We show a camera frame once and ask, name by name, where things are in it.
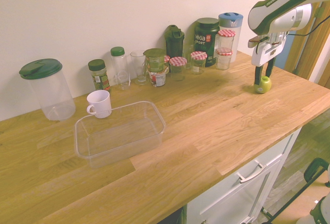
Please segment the green lid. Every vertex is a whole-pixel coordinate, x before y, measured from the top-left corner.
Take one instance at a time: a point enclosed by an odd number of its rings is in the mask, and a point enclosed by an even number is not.
[[[111,48],[110,52],[111,52],[111,55],[114,57],[122,56],[125,54],[125,50],[121,46],[116,46],[116,47]]]
[[[170,25],[166,28],[164,37],[166,41],[183,41],[185,38],[185,33],[182,32],[177,26]]]
[[[201,27],[213,27],[219,25],[219,20],[216,18],[200,18],[197,20]]]
[[[24,79],[34,80],[51,76],[61,69],[62,64],[58,60],[46,58],[28,63],[21,68],[19,73]]]
[[[166,51],[160,48],[148,49],[143,53],[147,58],[159,58],[166,55]]]
[[[100,71],[105,68],[105,63],[102,59],[94,59],[88,63],[90,71]]]

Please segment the white cabinet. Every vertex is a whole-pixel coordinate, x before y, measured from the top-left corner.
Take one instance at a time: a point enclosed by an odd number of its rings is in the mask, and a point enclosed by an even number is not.
[[[187,224],[240,224],[255,220],[299,131],[189,202]]]

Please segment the butcher block countertop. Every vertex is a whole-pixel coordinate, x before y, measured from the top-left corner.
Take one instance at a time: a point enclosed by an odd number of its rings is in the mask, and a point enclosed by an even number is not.
[[[278,68],[257,94],[254,69],[238,53],[226,71],[113,88],[113,108],[151,101],[167,127],[158,148],[98,169],[74,152],[87,95],[63,122],[41,110],[0,122],[0,223],[157,223],[330,107],[330,90]]]

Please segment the container lid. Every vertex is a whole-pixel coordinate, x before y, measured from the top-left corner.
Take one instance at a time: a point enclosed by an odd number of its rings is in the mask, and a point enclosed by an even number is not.
[[[187,63],[187,59],[184,57],[174,57],[170,59],[170,64],[173,66],[184,66]]]
[[[111,48],[110,52],[111,52],[111,55],[114,57],[122,56],[125,54],[125,50],[121,46],[116,46],[116,47]]]
[[[207,58],[207,54],[203,51],[194,51],[190,54],[194,60],[204,60]]]
[[[216,18],[199,18],[197,22],[201,27],[214,27],[219,25],[219,20]]]
[[[169,55],[165,55],[164,62],[167,63],[169,60],[170,60],[170,56]]]
[[[24,79],[34,80],[51,76],[62,69],[62,64],[52,58],[40,59],[28,63],[20,70],[20,75]]]
[[[217,54],[220,56],[230,56],[233,54],[233,51],[229,48],[222,47],[220,49],[217,49]]]
[[[223,29],[218,32],[221,37],[234,37],[236,33],[230,29]]]
[[[166,55],[166,51],[160,48],[148,49],[143,53],[147,58],[159,58]]]
[[[239,13],[223,13],[219,14],[219,25],[221,27],[241,27],[243,16]]]
[[[164,37],[166,41],[183,41],[185,38],[185,33],[182,32],[177,26],[170,25],[166,28]]]
[[[102,59],[94,59],[88,63],[90,71],[100,71],[105,68],[105,63]]]

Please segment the green apple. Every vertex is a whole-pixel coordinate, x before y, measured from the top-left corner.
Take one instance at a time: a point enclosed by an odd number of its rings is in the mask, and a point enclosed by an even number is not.
[[[264,94],[269,91],[272,86],[272,81],[267,76],[262,76],[260,84],[254,84],[254,90],[259,94]]]

